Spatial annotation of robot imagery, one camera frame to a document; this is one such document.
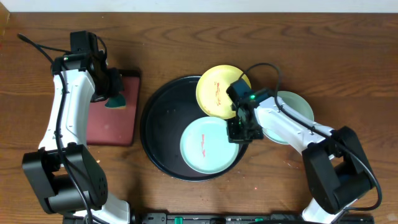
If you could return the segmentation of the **light green plate front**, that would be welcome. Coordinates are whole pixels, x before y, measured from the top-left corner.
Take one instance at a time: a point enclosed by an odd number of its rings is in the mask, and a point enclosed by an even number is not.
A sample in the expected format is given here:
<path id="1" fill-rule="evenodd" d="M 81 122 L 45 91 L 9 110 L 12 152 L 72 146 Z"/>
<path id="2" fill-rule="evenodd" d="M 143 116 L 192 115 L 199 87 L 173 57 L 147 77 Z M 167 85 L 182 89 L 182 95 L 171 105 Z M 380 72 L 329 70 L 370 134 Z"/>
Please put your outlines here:
<path id="1" fill-rule="evenodd" d="M 239 145 L 228 140 L 227 122 L 206 116 L 192 121 L 180 138 L 184 162 L 201 174 L 226 170 L 237 158 Z"/>

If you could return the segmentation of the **green sponge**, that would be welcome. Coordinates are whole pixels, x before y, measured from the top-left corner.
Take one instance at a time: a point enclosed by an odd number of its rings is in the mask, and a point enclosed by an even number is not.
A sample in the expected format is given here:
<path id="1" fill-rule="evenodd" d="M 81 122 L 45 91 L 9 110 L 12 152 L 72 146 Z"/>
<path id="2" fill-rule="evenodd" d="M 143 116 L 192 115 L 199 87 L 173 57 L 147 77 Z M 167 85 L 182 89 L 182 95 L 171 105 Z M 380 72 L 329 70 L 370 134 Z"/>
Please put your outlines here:
<path id="1" fill-rule="evenodd" d="M 123 109 L 126 107 L 126 99 L 122 94 L 118 94 L 115 97 L 110 97 L 105 103 L 105 107 L 108 109 Z"/>

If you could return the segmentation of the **yellow plate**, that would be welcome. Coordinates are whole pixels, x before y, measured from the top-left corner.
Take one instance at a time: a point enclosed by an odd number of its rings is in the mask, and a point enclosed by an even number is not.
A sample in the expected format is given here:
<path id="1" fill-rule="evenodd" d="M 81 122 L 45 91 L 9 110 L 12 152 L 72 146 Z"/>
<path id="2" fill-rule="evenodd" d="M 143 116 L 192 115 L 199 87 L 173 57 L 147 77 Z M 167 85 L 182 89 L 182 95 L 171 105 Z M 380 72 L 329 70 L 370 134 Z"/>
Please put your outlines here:
<path id="1" fill-rule="evenodd" d="M 208 115 L 221 119 L 236 116 L 226 90 L 237 81 L 243 71 L 232 65 L 217 65 L 207 70 L 199 79 L 196 98 L 199 107 Z"/>

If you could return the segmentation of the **light green plate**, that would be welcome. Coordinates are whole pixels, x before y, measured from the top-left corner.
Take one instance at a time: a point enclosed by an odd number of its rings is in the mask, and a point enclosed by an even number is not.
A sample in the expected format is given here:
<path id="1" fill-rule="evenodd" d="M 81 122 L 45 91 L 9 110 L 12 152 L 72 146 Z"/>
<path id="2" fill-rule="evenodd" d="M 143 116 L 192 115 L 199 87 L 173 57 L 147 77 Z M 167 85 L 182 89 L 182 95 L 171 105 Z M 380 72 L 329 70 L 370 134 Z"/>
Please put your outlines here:
<path id="1" fill-rule="evenodd" d="M 292 109 L 310 119 L 312 121 L 315 120 L 313 110 L 308 102 L 302 98 L 300 95 L 290 92 L 290 91 L 279 91 L 278 96 L 283 99 L 283 101 L 289 105 Z M 278 136 L 275 132 L 270 129 L 263 129 L 263 134 L 269 138 L 271 141 L 274 141 L 278 144 L 287 145 L 288 142 L 283 140 L 280 136 Z"/>
<path id="2" fill-rule="evenodd" d="M 184 162 L 201 174 L 226 170 L 237 158 L 239 145 L 228 140 L 227 122 L 206 116 L 192 121 L 180 138 Z"/>

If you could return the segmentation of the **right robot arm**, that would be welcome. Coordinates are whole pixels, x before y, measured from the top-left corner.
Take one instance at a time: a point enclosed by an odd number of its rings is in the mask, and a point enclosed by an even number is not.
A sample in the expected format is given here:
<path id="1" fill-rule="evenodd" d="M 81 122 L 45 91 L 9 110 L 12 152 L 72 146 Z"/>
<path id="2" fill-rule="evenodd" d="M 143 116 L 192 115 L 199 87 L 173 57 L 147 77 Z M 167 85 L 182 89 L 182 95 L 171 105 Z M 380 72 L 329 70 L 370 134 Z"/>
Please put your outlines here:
<path id="1" fill-rule="evenodd" d="M 312 195 L 302 219 L 335 223 L 352 204 L 379 184 L 356 133 L 313 122 L 270 90 L 229 87 L 235 117 L 228 120 L 230 142 L 249 144 L 271 129 L 302 155 Z"/>

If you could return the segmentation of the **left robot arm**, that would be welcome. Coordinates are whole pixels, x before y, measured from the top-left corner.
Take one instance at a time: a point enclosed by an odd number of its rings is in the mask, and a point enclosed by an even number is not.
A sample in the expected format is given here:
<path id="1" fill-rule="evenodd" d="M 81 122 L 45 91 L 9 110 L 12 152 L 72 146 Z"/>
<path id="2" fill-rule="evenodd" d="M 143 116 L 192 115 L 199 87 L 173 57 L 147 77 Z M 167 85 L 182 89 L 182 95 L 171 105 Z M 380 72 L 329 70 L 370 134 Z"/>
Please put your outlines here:
<path id="1" fill-rule="evenodd" d="M 55 94 L 38 150 L 22 169 L 44 212 L 65 223 L 130 223 L 126 201 L 108 191 L 106 175 L 87 148 L 86 129 L 96 86 L 107 85 L 106 62 L 93 54 L 70 54 L 52 65 Z"/>

